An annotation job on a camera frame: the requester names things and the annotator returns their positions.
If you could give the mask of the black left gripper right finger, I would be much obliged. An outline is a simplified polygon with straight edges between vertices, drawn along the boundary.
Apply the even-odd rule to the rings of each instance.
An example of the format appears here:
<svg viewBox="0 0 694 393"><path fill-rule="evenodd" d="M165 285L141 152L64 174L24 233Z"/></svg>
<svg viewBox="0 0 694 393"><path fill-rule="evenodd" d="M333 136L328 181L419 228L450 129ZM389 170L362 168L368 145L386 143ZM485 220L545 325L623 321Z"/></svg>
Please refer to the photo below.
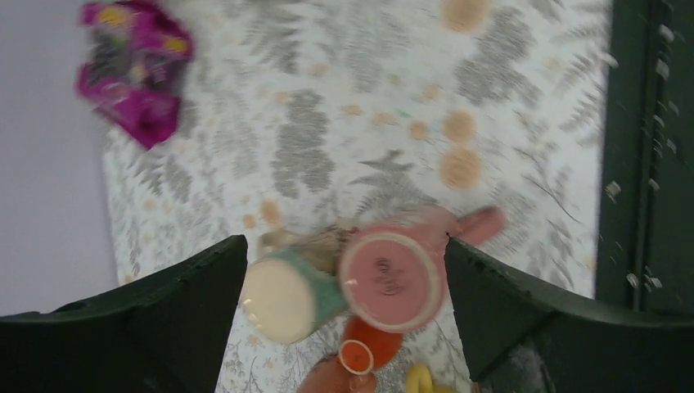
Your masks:
<svg viewBox="0 0 694 393"><path fill-rule="evenodd" d="M444 258L466 364L483 392L692 391L692 317L579 296L456 239Z"/></svg>

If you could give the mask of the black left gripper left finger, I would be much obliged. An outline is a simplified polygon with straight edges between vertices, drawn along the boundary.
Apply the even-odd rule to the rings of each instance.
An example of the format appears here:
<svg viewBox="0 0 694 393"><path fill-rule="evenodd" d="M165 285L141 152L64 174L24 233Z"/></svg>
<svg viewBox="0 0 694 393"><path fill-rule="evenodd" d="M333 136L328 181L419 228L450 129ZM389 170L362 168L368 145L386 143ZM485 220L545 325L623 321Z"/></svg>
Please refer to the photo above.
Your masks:
<svg viewBox="0 0 694 393"><path fill-rule="evenodd" d="M247 266L234 235L50 313L1 319L4 392L212 392Z"/></svg>

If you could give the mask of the yellow mug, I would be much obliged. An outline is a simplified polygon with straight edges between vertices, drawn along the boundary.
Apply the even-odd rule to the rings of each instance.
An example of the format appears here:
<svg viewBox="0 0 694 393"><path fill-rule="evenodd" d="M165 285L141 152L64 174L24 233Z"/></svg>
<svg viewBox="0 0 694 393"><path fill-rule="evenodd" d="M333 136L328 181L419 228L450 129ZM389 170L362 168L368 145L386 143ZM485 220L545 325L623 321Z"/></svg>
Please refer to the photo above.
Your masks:
<svg viewBox="0 0 694 393"><path fill-rule="evenodd" d="M433 382L430 370L423 364L413 365L409 370L405 382L406 393L457 393L450 386L436 385Z"/></svg>

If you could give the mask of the teal and cream mug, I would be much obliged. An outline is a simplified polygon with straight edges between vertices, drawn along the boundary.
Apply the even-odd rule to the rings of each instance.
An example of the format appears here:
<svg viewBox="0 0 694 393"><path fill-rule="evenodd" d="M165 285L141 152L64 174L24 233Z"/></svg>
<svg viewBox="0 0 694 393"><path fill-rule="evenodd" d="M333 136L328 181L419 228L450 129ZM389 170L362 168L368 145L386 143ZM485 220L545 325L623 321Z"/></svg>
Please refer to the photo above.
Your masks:
<svg viewBox="0 0 694 393"><path fill-rule="evenodd" d="M289 247L248 267L239 303L250 324L283 345L302 341L348 309L337 278Z"/></svg>

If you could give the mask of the pink floral mug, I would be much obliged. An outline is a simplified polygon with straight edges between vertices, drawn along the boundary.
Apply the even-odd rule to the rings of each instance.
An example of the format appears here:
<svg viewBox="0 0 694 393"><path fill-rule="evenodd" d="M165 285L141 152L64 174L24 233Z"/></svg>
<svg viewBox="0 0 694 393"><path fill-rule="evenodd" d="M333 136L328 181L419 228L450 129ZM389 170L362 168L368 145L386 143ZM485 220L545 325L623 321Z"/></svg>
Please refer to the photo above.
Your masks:
<svg viewBox="0 0 694 393"><path fill-rule="evenodd" d="M448 297L448 242L480 246L505 226L485 207L458 218L441 206L415 206L370 224L342 251L338 278L350 309L385 332L407 333L431 321Z"/></svg>

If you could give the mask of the small orange mug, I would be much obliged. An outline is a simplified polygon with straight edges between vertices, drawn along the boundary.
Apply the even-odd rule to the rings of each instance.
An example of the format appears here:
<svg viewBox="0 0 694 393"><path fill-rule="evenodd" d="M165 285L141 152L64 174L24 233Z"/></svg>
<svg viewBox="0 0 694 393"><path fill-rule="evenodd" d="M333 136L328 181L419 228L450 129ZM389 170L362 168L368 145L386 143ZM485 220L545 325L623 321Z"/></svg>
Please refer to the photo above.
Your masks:
<svg viewBox="0 0 694 393"><path fill-rule="evenodd" d="M366 375L386 366L402 344L402 333L384 332L352 316L345 325L338 359L350 373Z"/></svg>

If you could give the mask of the brown butterfly mug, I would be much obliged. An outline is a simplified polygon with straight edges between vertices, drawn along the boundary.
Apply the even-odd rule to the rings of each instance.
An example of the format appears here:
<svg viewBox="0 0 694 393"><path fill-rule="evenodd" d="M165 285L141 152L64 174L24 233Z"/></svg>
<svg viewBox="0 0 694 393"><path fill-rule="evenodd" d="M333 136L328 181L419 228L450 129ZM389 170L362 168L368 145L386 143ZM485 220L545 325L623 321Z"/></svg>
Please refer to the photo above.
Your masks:
<svg viewBox="0 0 694 393"><path fill-rule="evenodd" d="M320 359L300 383L297 393L374 393L373 373L355 375L342 366L336 353Z"/></svg>

